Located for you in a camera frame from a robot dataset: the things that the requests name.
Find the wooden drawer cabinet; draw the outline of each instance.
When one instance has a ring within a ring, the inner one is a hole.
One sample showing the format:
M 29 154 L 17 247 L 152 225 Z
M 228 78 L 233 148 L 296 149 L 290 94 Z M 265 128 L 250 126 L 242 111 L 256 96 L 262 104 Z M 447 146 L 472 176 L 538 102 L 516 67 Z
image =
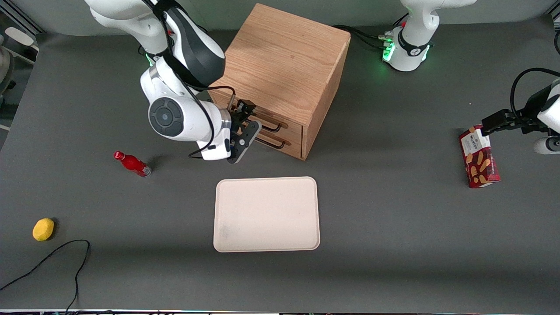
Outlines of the wooden drawer cabinet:
M 258 106 L 259 142 L 305 160 L 338 90 L 349 33 L 256 4 L 226 50 L 224 76 L 237 102 Z M 211 90 L 226 107 L 227 90 Z

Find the gray table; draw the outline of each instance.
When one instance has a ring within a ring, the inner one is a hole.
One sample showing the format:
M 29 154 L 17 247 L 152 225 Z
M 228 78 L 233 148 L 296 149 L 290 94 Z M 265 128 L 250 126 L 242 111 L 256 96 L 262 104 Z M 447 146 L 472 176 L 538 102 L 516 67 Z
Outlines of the gray table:
M 473 190 L 457 138 L 508 107 L 519 72 L 560 68 L 553 35 L 550 18 L 442 26 L 413 73 L 354 40 L 309 159 L 255 144 L 238 165 L 189 160 L 193 143 L 151 130 L 132 38 L 43 36 L 0 155 L 0 282 L 86 238 L 77 308 L 558 314 L 559 157 L 532 152 L 540 135 L 498 133 L 503 181 Z M 519 106 L 552 79 L 528 75 Z M 154 173 L 126 172 L 115 150 Z M 213 249 L 220 180 L 301 175 L 319 187 L 317 250 Z M 46 243 L 31 237 L 42 217 L 60 221 Z M 1 292 L 1 307 L 66 307 L 84 247 Z

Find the robotic arm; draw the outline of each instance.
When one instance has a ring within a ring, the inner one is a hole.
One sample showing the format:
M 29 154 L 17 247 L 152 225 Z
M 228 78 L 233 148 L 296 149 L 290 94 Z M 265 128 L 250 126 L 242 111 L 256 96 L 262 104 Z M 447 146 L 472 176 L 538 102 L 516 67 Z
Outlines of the robotic arm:
M 392 41 L 383 61 L 399 71 L 412 71 L 426 59 L 430 39 L 440 25 L 437 9 L 470 6 L 477 0 L 400 0 L 408 10 L 405 26 L 385 33 Z
M 189 156 L 200 152 L 204 160 L 237 163 L 262 126 L 247 120 L 255 108 L 247 102 L 231 110 L 231 104 L 219 109 L 197 99 L 223 76 L 225 55 L 218 44 L 175 1 L 85 1 L 97 22 L 134 36 L 155 61 L 140 79 L 154 131 L 171 140 L 195 141 L 200 149 Z
M 482 134 L 487 136 L 497 131 L 519 128 L 524 135 L 534 131 L 545 132 L 548 137 L 535 142 L 535 152 L 560 154 L 560 78 L 533 94 L 523 109 L 515 109 L 514 98 L 517 83 L 523 75 L 533 71 L 560 76 L 558 72 L 542 68 L 531 68 L 520 73 L 511 88 L 511 110 L 502 109 L 482 119 Z

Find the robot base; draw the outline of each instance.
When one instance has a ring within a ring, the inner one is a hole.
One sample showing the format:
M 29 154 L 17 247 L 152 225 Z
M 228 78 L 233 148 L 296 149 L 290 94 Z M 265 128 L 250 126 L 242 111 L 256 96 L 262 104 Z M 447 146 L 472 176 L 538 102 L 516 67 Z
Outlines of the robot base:
M 398 26 L 391 31 L 385 32 L 385 35 L 392 36 L 393 39 L 396 39 L 397 35 L 400 33 L 402 29 L 403 28 L 401 26 Z M 409 72 L 418 68 L 418 66 L 420 66 L 420 64 L 424 60 L 426 60 L 426 54 L 428 53 L 429 49 L 430 46 L 428 45 L 428 47 L 424 51 L 420 51 L 419 49 L 418 55 L 411 57 L 408 55 L 406 49 L 404 49 L 399 44 L 398 40 L 393 40 L 389 44 L 389 46 L 386 47 L 385 50 L 383 51 L 382 60 L 390 64 L 393 68 L 395 68 L 398 71 Z

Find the metal handle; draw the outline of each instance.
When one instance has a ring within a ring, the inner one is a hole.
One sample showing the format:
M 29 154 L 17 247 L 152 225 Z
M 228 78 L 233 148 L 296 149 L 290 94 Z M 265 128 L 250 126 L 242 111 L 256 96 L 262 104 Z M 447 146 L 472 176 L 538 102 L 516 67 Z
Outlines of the metal handle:
M 272 128 L 267 127 L 267 126 L 265 126 L 265 125 L 262 125 L 262 128 L 263 128 L 264 130 L 268 131 L 268 132 L 278 132 L 278 131 L 280 131 L 280 129 L 282 128 L 282 124 L 279 123 L 279 124 L 278 124 L 278 127 L 276 127 L 275 129 L 272 129 Z
M 272 144 L 272 143 L 270 143 L 270 142 L 268 142 L 268 141 L 264 141 L 264 140 L 259 139 L 259 138 L 255 138 L 255 140 L 257 140 L 257 141 L 259 141 L 260 143 L 265 144 L 265 145 L 267 145 L 267 146 L 271 146 L 271 147 L 273 147 L 273 148 L 275 148 L 275 149 L 277 149 L 277 150 L 280 150 L 280 149 L 283 148 L 284 145 L 286 144 L 285 141 L 282 141 L 282 144 L 279 145 L 279 146 L 277 146 L 277 145 L 274 145 L 274 144 Z

